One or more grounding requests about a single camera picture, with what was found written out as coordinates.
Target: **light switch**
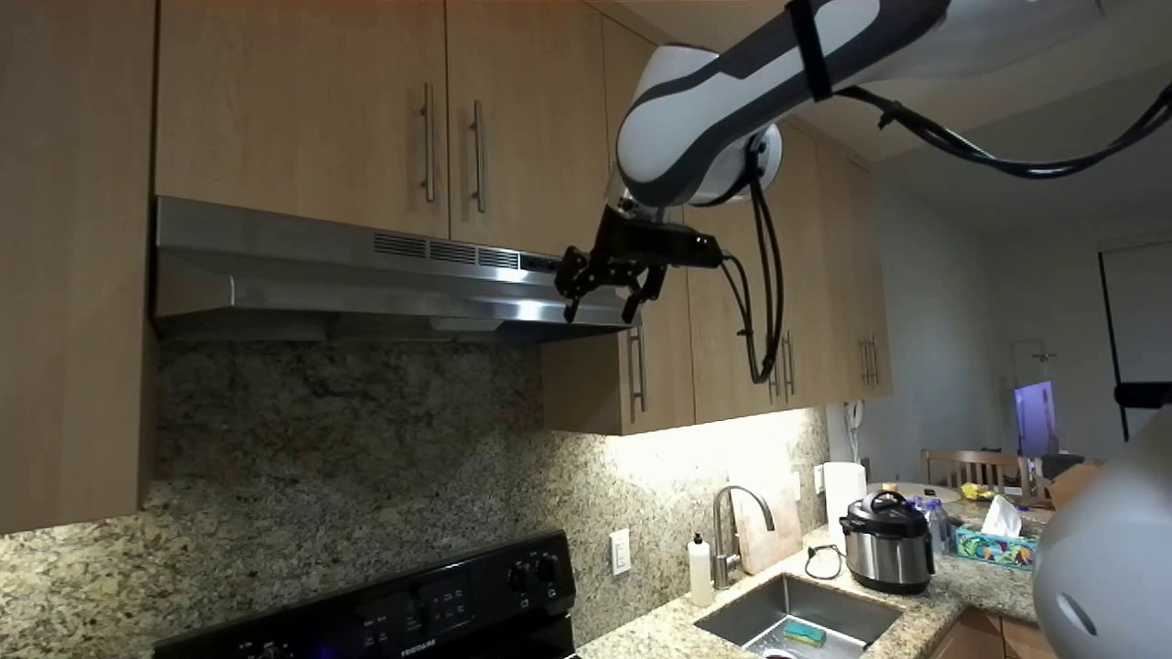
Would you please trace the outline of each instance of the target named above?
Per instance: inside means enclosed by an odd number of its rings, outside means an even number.
[[[611,532],[611,574],[631,573],[631,529]]]

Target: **kitchen counter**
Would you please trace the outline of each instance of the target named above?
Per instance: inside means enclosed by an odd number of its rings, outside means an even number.
[[[971,504],[958,501],[947,511],[953,517],[962,520],[980,520],[986,504]],[[1046,512],[1026,512],[1026,529],[1043,529]],[[805,546],[820,546],[826,542],[826,532],[809,532]],[[774,565],[760,574],[750,574],[730,590],[717,592],[713,606],[698,608],[687,597],[677,597],[603,637],[595,637],[593,645],[579,648],[582,659],[748,659],[750,652],[706,633],[697,628],[697,618],[703,618],[706,613],[743,597],[748,590],[777,578],[777,574],[798,574],[805,578],[805,548]],[[842,592],[864,597],[864,602],[881,602],[891,608],[899,613],[899,618],[864,652],[864,659],[907,659],[907,655],[925,655],[934,648],[934,640],[953,628],[953,618],[958,618],[962,608],[986,608],[986,613],[998,613],[998,615],[1013,615],[1026,622],[1037,622],[1031,613],[1031,578],[1028,573],[1010,573],[1010,569],[997,569],[997,565],[977,565],[977,561],[958,561],[958,557],[936,557],[936,574],[931,578],[925,592],[915,597],[891,597],[891,592],[874,592],[864,590],[848,578],[848,573],[842,569],[838,578],[824,583],[835,586]]]

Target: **kitchen sink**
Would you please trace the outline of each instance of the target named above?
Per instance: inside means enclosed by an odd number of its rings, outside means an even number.
[[[898,608],[777,574],[697,628],[759,659],[858,659],[898,615]]]

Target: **range hood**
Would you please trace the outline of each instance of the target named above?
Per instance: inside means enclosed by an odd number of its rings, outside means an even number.
[[[153,326],[175,342],[562,342],[621,330],[620,288],[562,324],[556,262],[158,197]]]

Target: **black stove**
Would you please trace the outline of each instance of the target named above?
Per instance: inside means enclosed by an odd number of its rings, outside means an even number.
[[[164,640],[158,659],[562,659],[562,532],[449,557],[365,590]]]

